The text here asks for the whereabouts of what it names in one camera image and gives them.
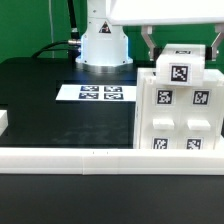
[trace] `black table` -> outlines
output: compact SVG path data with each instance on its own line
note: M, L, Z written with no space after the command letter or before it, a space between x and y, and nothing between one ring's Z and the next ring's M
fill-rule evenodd
M0 146L132 148L133 102L56 102L62 84L136 85L136 69L95 74L66 59L16 58L0 66L0 109L9 127Z
M134 103L56 103L63 83L135 85L136 70L97 76L61 59L5 61L0 146L132 148ZM2 224L223 224L223 199L223 176L0 175Z

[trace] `white border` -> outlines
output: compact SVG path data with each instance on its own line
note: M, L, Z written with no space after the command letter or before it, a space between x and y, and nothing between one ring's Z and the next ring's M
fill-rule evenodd
M216 150L0 148L2 174L224 175Z

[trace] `green wall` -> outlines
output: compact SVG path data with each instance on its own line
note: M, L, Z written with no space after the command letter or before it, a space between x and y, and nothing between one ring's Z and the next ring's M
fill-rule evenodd
M86 29L86 0L74 0L77 23L81 33ZM67 1L52 0L54 40L70 37ZM148 60L148 48L142 40L140 27L124 27L129 36L129 54L136 60ZM211 45L216 34L214 25L157 26L153 38L160 46L169 43L201 43ZM29 57L51 42L48 0L0 0L0 62L11 57ZM224 72L224 43L216 62L207 66ZM66 53L56 53L66 57Z

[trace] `white cube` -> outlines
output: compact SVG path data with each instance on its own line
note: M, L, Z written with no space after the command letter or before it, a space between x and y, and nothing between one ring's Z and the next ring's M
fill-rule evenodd
M138 70L134 148L213 150L224 117L224 76L204 71L202 86L157 84L155 69Z
M156 82L202 86L204 67L205 45L167 44L156 62Z
M0 136L8 126L8 117L6 110L0 110Z

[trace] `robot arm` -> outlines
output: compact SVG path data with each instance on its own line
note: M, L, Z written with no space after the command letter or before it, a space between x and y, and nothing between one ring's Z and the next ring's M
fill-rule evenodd
M151 60L160 52L150 37L155 25L216 24L218 35L207 48L207 60L216 59L217 48L224 39L224 8L220 7L219 0L189 0L187 3L180 0L107 0L107 17L112 25L142 26L142 37L150 49Z

